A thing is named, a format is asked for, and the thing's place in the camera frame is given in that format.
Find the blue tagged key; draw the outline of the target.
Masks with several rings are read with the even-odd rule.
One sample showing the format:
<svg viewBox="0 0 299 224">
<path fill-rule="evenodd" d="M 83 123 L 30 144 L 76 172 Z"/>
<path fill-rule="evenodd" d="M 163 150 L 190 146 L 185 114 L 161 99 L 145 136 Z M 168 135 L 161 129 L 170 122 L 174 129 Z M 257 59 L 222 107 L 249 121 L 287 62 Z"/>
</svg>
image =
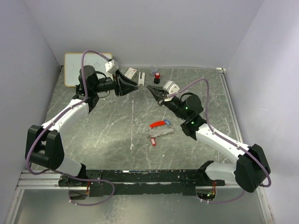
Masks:
<svg viewBox="0 0 299 224">
<path fill-rule="evenodd" d="M 164 122 L 165 122 L 166 125 L 170 125 L 170 121 L 169 120 L 165 119 Z"/>
</svg>

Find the grey keyring holder red handle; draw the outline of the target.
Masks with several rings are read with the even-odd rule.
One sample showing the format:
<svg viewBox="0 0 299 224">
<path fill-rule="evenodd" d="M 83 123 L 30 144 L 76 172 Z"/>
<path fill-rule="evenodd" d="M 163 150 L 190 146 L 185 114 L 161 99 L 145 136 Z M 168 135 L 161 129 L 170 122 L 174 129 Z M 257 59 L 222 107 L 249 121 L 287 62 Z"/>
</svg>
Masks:
<svg viewBox="0 0 299 224">
<path fill-rule="evenodd" d="M 166 125 L 164 120 L 156 121 L 149 125 L 149 138 L 156 138 L 164 135 L 171 134 L 175 131 L 173 125 Z"/>
</svg>

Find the red tagged key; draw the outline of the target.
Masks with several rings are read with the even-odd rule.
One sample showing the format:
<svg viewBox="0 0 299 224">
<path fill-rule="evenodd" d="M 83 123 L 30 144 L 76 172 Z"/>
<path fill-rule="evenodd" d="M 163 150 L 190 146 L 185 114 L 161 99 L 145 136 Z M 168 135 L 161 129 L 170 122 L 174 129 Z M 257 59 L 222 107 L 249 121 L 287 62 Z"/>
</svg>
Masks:
<svg viewBox="0 0 299 224">
<path fill-rule="evenodd" d="M 155 140 L 155 138 L 151 138 L 150 140 L 151 140 L 152 146 L 156 146 L 156 140 Z"/>
</svg>

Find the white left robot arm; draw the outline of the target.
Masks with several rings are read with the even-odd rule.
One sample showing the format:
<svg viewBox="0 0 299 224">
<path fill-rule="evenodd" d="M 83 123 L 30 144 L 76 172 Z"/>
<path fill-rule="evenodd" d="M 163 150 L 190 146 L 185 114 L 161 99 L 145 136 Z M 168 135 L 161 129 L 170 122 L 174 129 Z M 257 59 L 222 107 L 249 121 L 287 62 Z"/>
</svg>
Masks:
<svg viewBox="0 0 299 224">
<path fill-rule="evenodd" d="M 137 83 L 124 76 L 119 69 L 112 72 L 112 77 L 98 78 L 99 74 L 93 66 L 84 66 L 79 71 L 79 84 L 70 103 L 48 122 L 41 126 L 32 125 L 28 129 L 25 151 L 27 168 L 37 164 L 46 170 L 69 175 L 76 186 L 86 183 L 86 166 L 65 155 L 63 136 L 73 124 L 95 108 L 99 93 L 114 91 L 119 97 L 138 90 Z"/>
</svg>

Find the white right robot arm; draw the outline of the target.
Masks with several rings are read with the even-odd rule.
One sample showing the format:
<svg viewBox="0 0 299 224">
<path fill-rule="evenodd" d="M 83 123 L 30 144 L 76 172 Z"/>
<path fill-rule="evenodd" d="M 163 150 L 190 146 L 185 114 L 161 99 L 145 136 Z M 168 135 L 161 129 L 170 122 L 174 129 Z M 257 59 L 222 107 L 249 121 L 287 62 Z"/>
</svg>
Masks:
<svg viewBox="0 0 299 224">
<path fill-rule="evenodd" d="M 167 100 L 165 88 L 148 85 L 147 89 L 159 106 L 164 105 L 183 120 L 180 126 L 186 136 L 208 144 L 231 161 L 230 164 L 209 162 L 198 174 L 202 185 L 207 186 L 214 180 L 236 182 L 243 190 L 252 193 L 269 179 L 271 169 L 262 147 L 241 143 L 209 125 L 200 115 L 204 109 L 197 95 L 187 93 L 185 100 L 176 96 Z"/>
</svg>

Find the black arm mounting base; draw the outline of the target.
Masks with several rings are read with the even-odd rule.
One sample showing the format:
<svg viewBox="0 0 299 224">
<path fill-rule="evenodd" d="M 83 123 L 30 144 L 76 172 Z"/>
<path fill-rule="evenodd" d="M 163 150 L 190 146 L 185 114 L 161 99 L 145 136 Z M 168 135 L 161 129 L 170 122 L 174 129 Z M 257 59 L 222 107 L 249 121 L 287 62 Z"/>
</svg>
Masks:
<svg viewBox="0 0 299 224">
<path fill-rule="evenodd" d="M 174 170 L 87 170 L 88 179 L 108 180 L 115 195 L 182 194 L 196 195 L 197 187 L 212 187 L 201 169 Z"/>
</svg>

